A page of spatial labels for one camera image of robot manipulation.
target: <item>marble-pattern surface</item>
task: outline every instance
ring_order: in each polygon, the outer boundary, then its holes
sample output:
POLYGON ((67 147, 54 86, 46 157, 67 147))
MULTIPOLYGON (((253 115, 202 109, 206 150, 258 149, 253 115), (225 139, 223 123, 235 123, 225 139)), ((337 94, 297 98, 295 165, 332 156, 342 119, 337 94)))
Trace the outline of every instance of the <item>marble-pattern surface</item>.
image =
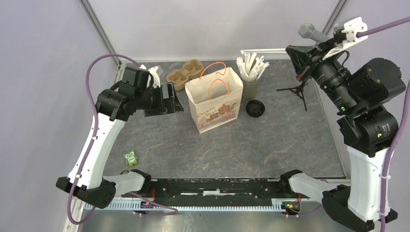
MULTIPOLYGON (((203 63, 206 67, 212 62, 203 63)), ((183 64, 145 63, 162 67, 162 83, 183 64)), ((226 65, 239 73, 234 61, 226 65)), ((212 66, 206 73, 221 68, 212 66)), ((118 135, 104 175, 130 169, 123 154, 135 150, 139 164, 134 168, 153 178, 279 177, 293 169, 310 176, 341 177, 339 157, 314 84, 305 87, 307 112, 293 93, 276 91, 298 84, 290 60, 271 60, 255 97, 264 103, 265 113, 258 118, 248 116, 242 101, 238 119, 203 134, 191 118, 185 90, 178 91, 185 112, 153 117, 136 112, 118 135)))

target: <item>white cable tie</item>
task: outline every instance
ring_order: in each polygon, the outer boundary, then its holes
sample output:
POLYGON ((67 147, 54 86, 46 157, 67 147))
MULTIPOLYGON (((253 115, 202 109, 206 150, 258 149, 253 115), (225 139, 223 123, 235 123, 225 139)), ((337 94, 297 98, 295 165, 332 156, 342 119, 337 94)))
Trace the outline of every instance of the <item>white cable tie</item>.
POLYGON ((390 178, 392 178, 390 175, 382 176, 382 175, 380 174, 379 176, 380 176, 380 178, 382 178, 382 179, 387 179, 387 180, 390 180, 390 178))
POLYGON ((380 212, 380 210, 379 210, 379 214, 380 215, 383 215, 383 216, 385 216, 385 217, 387 217, 388 215, 389 215, 389 213, 386 213, 386 212, 384 212, 383 214, 380 212))

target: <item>green owl figure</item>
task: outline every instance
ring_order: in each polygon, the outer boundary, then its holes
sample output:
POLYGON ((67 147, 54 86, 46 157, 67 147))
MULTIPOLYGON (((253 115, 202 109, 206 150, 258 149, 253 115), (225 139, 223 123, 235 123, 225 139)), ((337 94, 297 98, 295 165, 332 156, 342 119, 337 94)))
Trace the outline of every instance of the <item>green owl figure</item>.
POLYGON ((125 162, 130 166, 134 166, 138 164, 138 157, 135 155, 135 151, 131 151, 128 154, 124 155, 125 162))

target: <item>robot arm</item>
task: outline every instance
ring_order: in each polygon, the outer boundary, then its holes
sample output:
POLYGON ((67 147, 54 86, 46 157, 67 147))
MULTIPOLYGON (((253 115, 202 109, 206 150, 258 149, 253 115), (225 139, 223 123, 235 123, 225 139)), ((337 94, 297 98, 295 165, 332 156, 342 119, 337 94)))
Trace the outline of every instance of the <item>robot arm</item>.
POLYGON ((355 37, 366 29, 356 18, 336 26, 334 37, 315 47, 286 48, 296 79, 306 83, 313 78, 343 116, 337 123, 350 156, 351 186, 335 186, 293 170, 281 175, 283 189, 320 202, 330 218, 356 232, 374 229, 381 217, 386 222, 397 218, 387 201, 385 214, 379 213, 384 158, 398 130, 383 104, 406 89, 400 69, 389 60, 372 59, 354 74, 337 61, 341 52, 367 38, 355 37))
POLYGON ((123 78, 112 88, 104 90, 97 97, 99 128, 93 137, 94 127, 68 176, 60 177, 56 186, 70 192, 78 167, 86 153, 88 144, 94 140, 81 175, 78 176, 74 195, 98 208, 105 208, 116 196, 130 191, 139 191, 149 176, 138 170, 117 176, 102 176, 105 163, 119 132, 136 110, 144 110, 145 116, 155 116, 181 112, 184 109, 176 97, 174 85, 167 83, 169 98, 162 96, 158 67, 148 71, 125 68, 123 78))

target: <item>white wall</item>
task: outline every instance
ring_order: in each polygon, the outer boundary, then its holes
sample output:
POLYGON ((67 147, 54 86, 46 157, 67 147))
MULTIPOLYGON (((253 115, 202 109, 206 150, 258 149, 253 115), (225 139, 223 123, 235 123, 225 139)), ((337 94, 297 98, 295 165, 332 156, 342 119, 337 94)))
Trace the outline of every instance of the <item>white wall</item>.
MULTIPOLYGON (((1 1, 0 31, 0 231, 62 231, 68 194, 55 183, 84 145, 84 76, 106 50, 76 0, 1 1)), ((95 66, 95 97, 115 69, 95 66)))
POLYGON ((117 53, 138 61, 233 59, 241 49, 309 45, 337 0, 90 0, 117 53))
MULTIPOLYGON (((349 1, 345 10, 339 18, 339 22, 343 22, 354 16, 361 16, 362 20, 367 24, 369 29, 381 26, 383 24, 396 21, 398 19, 409 16, 408 9, 410 1, 395 0, 395 1, 349 1)), ((402 80, 408 83, 410 79, 410 64, 409 64, 409 41, 410 41, 410 23, 397 26, 384 32, 369 35, 369 38, 349 49, 351 55, 346 62, 346 66, 353 73, 372 58, 386 58, 393 61, 397 66, 401 67, 402 80)), ((337 109, 327 99, 325 109, 329 115, 331 129, 336 136, 336 143, 340 147, 343 145, 343 137, 338 131, 336 120, 337 109)), ((394 98, 387 104, 386 109, 391 112, 398 122, 401 120, 403 111, 404 93, 394 98)), ((392 179, 389 181, 389 202, 390 206, 399 213, 398 220, 387 225, 388 232, 393 231, 408 231, 408 220, 410 218, 409 200, 407 199, 410 193, 409 186, 409 167, 410 163, 408 143, 410 137, 410 120, 407 121, 407 128, 404 131, 401 141, 396 147, 395 155, 390 166, 390 175, 392 179)))

